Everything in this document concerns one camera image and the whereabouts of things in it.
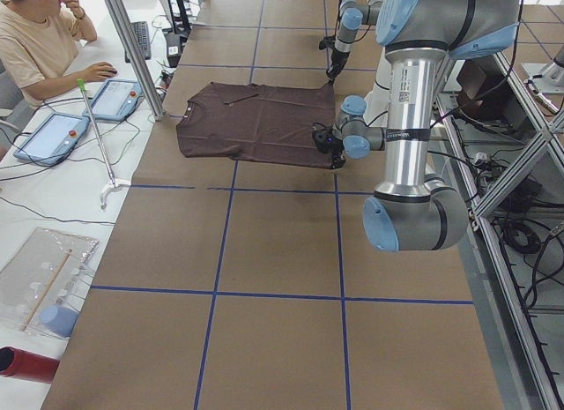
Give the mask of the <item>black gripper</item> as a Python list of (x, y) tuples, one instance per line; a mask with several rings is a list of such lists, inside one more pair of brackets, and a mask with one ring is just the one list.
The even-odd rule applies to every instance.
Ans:
[(326, 71), (327, 78), (331, 85), (335, 82), (337, 76), (345, 68), (349, 55), (349, 52), (342, 52), (336, 48), (332, 49), (330, 66)]
[(312, 128), (312, 139), (317, 151), (330, 155), (331, 168), (343, 167), (345, 165), (343, 142), (334, 136), (332, 127), (322, 123), (313, 123)]

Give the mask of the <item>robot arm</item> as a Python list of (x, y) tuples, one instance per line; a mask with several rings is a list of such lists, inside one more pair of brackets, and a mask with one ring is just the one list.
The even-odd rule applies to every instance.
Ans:
[(362, 26), (390, 64), (387, 122), (368, 111), (372, 96), (350, 95), (334, 124), (316, 123), (312, 138), (337, 165), (373, 151), (385, 154), (384, 175), (363, 205), (363, 227), (381, 251), (441, 250), (468, 226), (461, 195), (427, 165), (432, 106), (446, 82), (445, 63), (490, 56), (514, 43), (522, 0), (345, 0), (337, 32), (322, 42), (331, 50), (329, 79), (344, 69)]
[(326, 70), (330, 85), (345, 68), (353, 44), (362, 40), (371, 27), (377, 26), (383, 1), (366, 0), (365, 4), (359, 4), (354, 0), (339, 0), (334, 34), (325, 36), (319, 42), (320, 50), (331, 51), (330, 64)]

